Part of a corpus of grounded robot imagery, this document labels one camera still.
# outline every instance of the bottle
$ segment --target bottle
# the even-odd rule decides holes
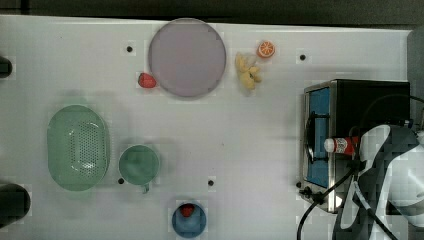
[[[359,137],[352,137],[354,143],[358,143]],[[342,153],[346,155],[353,155],[355,152],[350,137],[345,138],[328,138],[324,141],[325,151],[332,153]]]

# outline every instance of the orange slice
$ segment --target orange slice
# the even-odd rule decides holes
[[[258,47],[256,54],[261,58],[269,58],[275,53],[275,46],[270,41],[263,41]]]

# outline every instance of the white table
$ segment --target white table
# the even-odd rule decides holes
[[[309,206],[294,186],[303,89],[335,78],[406,81],[409,31],[211,24],[226,45],[226,72],[207,96],[181,100],[137,85],[163,24],[0,16],[0,55],[15,66],[0,80],[0,180],[32,196],[29,215],[0,229],[0,239],[176,239],[169,215],[185,199],[207,208],[201,239],[295,239]],[[261,63],[264,81],[248,94],[235,54],[254,53],[263,39],[277,51]],[[48,122],[70,104],[92,108],[111,133],[109,170],[82,193],[60,188],[47,168]],[[162,160],[146,195],[117,184],[120,154],[138,143],[151,143]],[[314,209],[304,239],[331,239],[335,217]],[[405,231],[406,222],[396,221],[393,228]]]

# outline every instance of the black cable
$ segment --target black cable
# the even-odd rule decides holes
[[[385,95],[385,96],[379,97],[379,98],[377,98],[376,100],[374,100],[374,102],[372,102],[372,103],[371,103],[371,104],[367,107],[367,109],[365,110],[364,114],[362,115],[362,119],[361,119],[361,121],[360,121],[359,126],[360,126],[360,127],[364,127],[365,117],[366,117],[366,116],[368,116],[368,112],[369,112],[369,111],[370,111],[370,110],[374,107],[374,105],[375,105],[377,102],[379,102],[379,101],[381,101],[381,100],[383,100],[383,99],[386,99],[386,98],[391,98],[391,97],[406,97],[406,98],[410,98],[410,99],[413,99],[413,100],[415,100],[415,101],[418,101],[418,102],[424,103],[424,99],[419,98],[419,97],[415,97],[415,96],[411,96],[411,95],[406,95],[406,94],[389,94],[389,95]]]
[[[356,169],[351,168],[349,170],[349,172],[344,175],[338,182],[336,182],[336,184],[334,184],[331,188],[329,188],[327,191],[325,191],[320,198],[324,199],[325,197],[328,196],[328,194],[330,194],[331,191],[333,191],[334,189],[336,189],[338,186],[340,186],[340,184],[342,184],[344,181],[346,181],[346,179],[348,179],[354,172],[356,171]],[[309,213],[312,211],[312,209],[314,209],[314,207],[318,205],[318,200],[314,199],[314,203],[308,208],[308,210],[306,210],[306,212],[303,214],[302,219],[300,220],[299,226],[297,227],[297,240],[301,240],[301,235],[302,235],[302,228],[303,228],[303,224],[305,224],[306,218],[308,217]]]
[[[372,211],[371,206],[368,204],[367,200],[365,199],[364,195],[362,195],[361,189],[359,189],[358,182],[353,183],[355,186],[355,194],[356,197],[359,198],[359,203],[365,210],[367,211],[368,215],[374,219],[374,221],[377,222],[377,224],[383,229],[383,231],[390,237],[392,240],[397,240],[396,236],[384,225],[384,223],[380,220],[380,218],[375,215],[375,213]]]

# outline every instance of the green colander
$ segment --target green colander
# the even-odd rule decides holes
[[[109,165],[107,128],[95,112],[84,106],[65,107],[52,117],[47,148],[50,175],[70,191],[93,187]]]

